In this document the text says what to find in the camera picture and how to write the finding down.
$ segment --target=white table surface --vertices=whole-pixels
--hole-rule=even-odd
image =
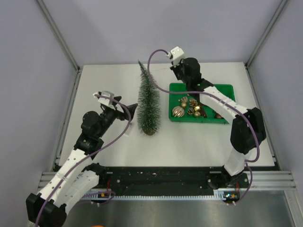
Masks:
[[[200,65],[203,78],[214,84],[233,85],[237,103],[247,108],[256,106],[242,62],[201,63]],[[169,67],[170,64],[151,65],[151,73],[158,85],[166,90],[169,89],[170,83],[179,82]],[[60,165],[66,161],[81,134],[80,126],[83,115],[88,111],[97,113],[102,111],[92,94],[107,90],[116,96],[122,96],[121,102],[125,105],[137,103],[140,73],[138,64],[84,66],[62,149]],[[232,149],[231,126],[171,122],[168,118],[169,95],[160,92],[160,98],[161,127],[156,135],[149,137],[141,134],[135,115],[130,135],[123,136],[114,145],[99,153],[95,160],[103,166],[224,165]],[[102,138],[104,144],[113,140],[125,126],[125,121],[115,120]],[[273,166],[274,162],[267,140],[261,143],[260,150],[260,159],[250,165]],[[247,157],[253,159],[255,156],[254,149]]]

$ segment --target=white bracket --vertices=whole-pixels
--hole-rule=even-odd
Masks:
[[[174,67],[178,66],[182,59],[185,59],[184,51],[178,46],[172,49],[167,56]]]
[[[96,97],[96,95],[99,95],[99,93],[96,92],[93,94],[93,96],[98,100],[99,103],[101,103],[102,105],[105,105],[107,107],[110,107],[112,109],[115,109],[115,107],[113,106],[113,101],[111,101],[110,99],[107,99],[107,98],[98,98],[98,97]],[[115,97],[114,93],[111,93],[109,91],[102,91],[101,95],[109,97],[111,99],[114,99],[114,97]]]

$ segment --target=tree base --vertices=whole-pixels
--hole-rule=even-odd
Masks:
[[[156,133],[156,131],[157,131],[157,127],[156,128],[154,128],[154,129],[146,129],[146,128],[142,128],[142,131],[146,134],[146,135],[148,135],[148,136],[152,136],[153,134],[155,134]]]

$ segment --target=gold bauble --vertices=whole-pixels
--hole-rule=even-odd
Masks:
[[[194,110],[195,110],[195,111],[200,111],[200,110],[201,110],[201,107],[197,105],[197,106],[194,107]]]
[[[183,109],[186,108],[186,106],[187,106],[186,102],[182,102],[182,103],[181,103],[181,107],[182,107]]]
[[[198,112],[198,111],[194,112],[194,117],[200,117],[200,116],[201,116],[200,112]]]

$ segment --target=pine cone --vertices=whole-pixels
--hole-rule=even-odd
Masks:
[[[181,102],[181,103],[187,103],[188,102],[188,98],[186,96],[184,96],[183,98],[179,99],[179,102]]]
[[[189,115],[193,115],[194,112],[195,112],[195,110],[194,110],[193,107],[190,107],[190,108],[187,110],[187,113],[188,113]]]
[[[195,107],[195,106],[198,105],[198,102],[197,102],[197,100],[191,98],[191,99],[189,100],[189,104],[190,104],[191,107]]]

